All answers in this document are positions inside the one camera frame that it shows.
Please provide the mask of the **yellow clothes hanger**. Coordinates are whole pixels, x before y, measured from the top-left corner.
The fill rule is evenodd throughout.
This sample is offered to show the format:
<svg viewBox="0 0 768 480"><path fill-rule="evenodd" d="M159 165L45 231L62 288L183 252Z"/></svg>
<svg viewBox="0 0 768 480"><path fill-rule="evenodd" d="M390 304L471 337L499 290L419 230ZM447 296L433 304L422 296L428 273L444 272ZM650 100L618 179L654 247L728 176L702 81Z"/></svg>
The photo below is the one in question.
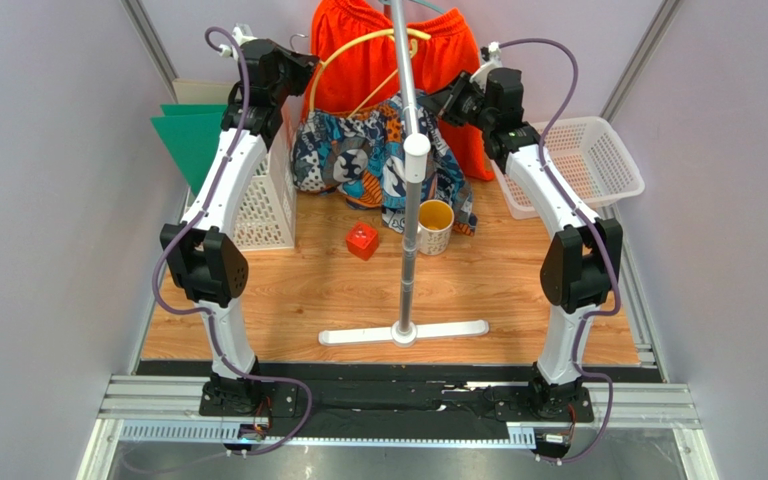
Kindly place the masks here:
<svg viewBox="0 0 768 480"><path fill-rule="evenodd" d="M330 49L321 47L316 52L320 63L305 93L303 116L315 110L354 115L398 92L392 28L343 41L336 41L331 34L330 41Z"/></svg>

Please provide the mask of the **blue patterned shorts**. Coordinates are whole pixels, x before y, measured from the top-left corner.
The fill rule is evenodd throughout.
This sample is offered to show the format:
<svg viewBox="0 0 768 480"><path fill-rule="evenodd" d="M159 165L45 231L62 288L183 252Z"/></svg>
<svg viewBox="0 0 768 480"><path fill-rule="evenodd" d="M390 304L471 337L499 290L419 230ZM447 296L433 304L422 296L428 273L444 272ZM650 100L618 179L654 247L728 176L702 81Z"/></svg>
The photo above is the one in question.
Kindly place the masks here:
<svg viewBox="0 0 768 480"><path fill-rule="evenodd" d="M421 200L441 200L454 211L453 229L475 234L473 189L438 121L418 109L420 132L431 149L421 182ZM295 187L305 193L342 195L351 208L378 210L382 224L404 232L407 181L399 95L349 115L310 112L296 130L292 148Z"/></svg>

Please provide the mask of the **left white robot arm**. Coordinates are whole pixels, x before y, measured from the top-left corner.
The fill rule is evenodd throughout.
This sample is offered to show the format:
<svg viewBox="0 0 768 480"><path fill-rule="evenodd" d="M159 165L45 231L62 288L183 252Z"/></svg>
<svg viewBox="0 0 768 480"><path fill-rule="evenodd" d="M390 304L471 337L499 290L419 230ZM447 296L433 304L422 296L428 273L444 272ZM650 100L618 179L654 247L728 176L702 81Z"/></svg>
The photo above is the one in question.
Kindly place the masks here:
<svg viewBox="0 0 768 480"><path fill-rule="evenodd" d="M305 92L319 59L268 39L218 50L237 61L240 79L228 95L205 184L183 219L163 226L160 243L174 284L204 320L213 352L201 415L254 416L267 412L272 380L260 376L248 340L242 294L249 266L233 235L255 172L283 125L284 103Z"/></svg>

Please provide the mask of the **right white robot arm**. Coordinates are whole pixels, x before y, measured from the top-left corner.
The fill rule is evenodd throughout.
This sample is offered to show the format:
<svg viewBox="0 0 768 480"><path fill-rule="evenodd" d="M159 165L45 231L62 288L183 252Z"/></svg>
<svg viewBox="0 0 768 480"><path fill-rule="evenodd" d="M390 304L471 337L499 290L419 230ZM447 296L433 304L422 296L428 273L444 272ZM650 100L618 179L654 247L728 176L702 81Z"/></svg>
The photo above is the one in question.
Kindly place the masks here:
<svg viewBox="0 0 768 480"><path fill-rule="evenodd" d="M520 71L500 67L483 83L462 72L419 103L450 125L479 130L487 157L526 194L548 231L539 278L551 314L527 398L536 417L554 419L585 398L581 360L594 319L606 313L603 304L620 298L623 229L565 181L545 146L549 131L524 119L523 93Z"/></svg>

